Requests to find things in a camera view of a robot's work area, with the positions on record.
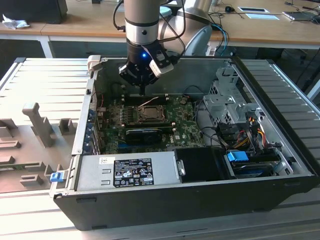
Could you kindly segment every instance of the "headphones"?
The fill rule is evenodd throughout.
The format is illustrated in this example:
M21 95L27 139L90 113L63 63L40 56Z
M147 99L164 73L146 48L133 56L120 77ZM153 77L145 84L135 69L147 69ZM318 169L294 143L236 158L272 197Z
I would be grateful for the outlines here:
M235 11L235 9L232 6L226 6L224 11L229 14Z

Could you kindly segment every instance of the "white table leg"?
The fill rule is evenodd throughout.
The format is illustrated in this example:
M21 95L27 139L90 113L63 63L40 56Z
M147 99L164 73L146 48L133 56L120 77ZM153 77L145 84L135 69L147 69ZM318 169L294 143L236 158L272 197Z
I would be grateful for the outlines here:
M41 43L42 50L44 52L45 57L48 58L55 58L55 53L52 49L50 39L48 36L39 36L38 41Z

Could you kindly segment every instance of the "blue release tab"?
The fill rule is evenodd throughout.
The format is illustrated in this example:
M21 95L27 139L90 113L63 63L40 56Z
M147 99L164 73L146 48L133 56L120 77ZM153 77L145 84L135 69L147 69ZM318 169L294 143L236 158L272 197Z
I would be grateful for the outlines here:
M50 182L63 182L64 181L64 174L63 172L54 172L51 173Z
M245 151L231 151L227 154L229 162L248 161L249 158Z

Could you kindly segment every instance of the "desk surface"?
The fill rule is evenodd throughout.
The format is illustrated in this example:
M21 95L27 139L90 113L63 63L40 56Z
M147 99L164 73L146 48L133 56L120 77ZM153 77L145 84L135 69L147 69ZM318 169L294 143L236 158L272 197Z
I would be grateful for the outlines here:
M46 24L43 22L32 22L30 27L17 28L16 30L6 28L0 23L0 34L22 34L22 35L41 35L41 30Z
M117 31L112 23L112 13L116 6L113 2L91 4L90 0L66 0L68 15L62 24L31 23L30 28L11 30L0 25L0 34L34 34L46 36L79 36L79 37L125 37ZM281 14L284 11L295 11L292 6L284 4L284 0L224 0L239 13L238 7L266 8L269 14ZM316 7L316 3L295 0L297 6ZM211 11L225 13L225 4L212 7ZM320 45L320 26L311 22L290 22L284 15L277 15L280 20L250 19L242 14L224 14L221 19L223 28L229 33L231 42L270 43L270 44L302 44ZM118 12L118 25L124 24L124 13ZM222 34L215 31L212 41L220 41Z

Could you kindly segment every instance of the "blue cable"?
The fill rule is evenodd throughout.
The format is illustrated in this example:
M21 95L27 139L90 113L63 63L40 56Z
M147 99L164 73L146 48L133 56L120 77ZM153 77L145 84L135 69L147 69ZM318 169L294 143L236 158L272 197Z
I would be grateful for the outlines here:
M218 25L212 23L212 25L216 28L218 28L222 33L223 33L223 36L224 36L224 48L223 48L223 51L221 52L221 56L224 54L224 51L226 50L226 47L227 47L227 35L226 35L226 32L221 28L219 27Z

